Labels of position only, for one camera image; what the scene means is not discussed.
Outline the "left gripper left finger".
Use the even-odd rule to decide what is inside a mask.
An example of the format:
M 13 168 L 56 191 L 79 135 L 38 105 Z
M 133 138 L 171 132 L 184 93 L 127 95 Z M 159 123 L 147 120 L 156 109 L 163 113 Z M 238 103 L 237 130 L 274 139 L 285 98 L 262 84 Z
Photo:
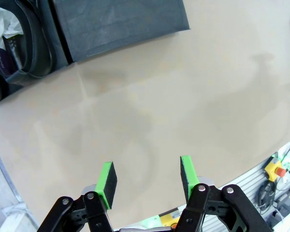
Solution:
M 112 232 L 107 211 L 112 208 L 117 185 L 113 162 L 103 164 L 94 190 L 74 200 L 68 196 L 57 199 L 39 232 L 79 232 L 88 225 L 91 232 Z

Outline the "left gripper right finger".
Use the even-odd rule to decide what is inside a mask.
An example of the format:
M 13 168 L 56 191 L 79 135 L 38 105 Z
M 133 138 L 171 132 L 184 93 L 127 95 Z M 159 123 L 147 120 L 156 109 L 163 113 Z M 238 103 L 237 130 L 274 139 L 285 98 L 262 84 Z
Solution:
M 190 156 L 180 157 L 180 174 L 187 204 L 175 232 L 201 232 L 206 215 L 216 216 L 229 232 L 271 231 L 238 185 L 219 190 L 201 183 Z

